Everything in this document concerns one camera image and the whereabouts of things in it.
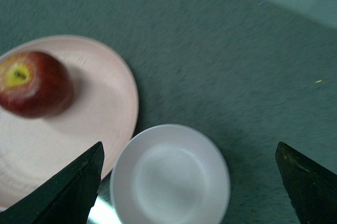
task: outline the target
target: white bowl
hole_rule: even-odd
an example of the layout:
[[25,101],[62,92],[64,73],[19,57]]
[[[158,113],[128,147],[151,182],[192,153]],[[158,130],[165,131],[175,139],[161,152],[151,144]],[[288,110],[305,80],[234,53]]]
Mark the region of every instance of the white bowl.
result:
[[226,162],[200,132],[160,125],[135,136],[110,181],[123,224],[218,224],[230,198]]

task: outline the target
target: floor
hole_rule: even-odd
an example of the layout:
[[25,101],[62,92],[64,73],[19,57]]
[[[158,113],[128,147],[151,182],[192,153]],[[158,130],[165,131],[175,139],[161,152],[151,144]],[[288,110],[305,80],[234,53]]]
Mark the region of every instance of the floor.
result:
[[48,35],[97,39],[135,76],[135,134],[176,123],[212,139],[231,175],[224,224],[299,223],[274,158],[279,141],[337,172],[335,29],[261,0],[0,0],[0,8],[1,54]]

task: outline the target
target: apple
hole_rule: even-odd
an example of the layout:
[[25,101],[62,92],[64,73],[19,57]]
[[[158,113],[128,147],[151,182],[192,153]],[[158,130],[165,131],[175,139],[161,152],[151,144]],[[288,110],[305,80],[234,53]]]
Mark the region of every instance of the apple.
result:
[[69,72],[47,53],[23,52],[0,63],[0,105],[18,116],[57,115],[71,105],[73,97]]

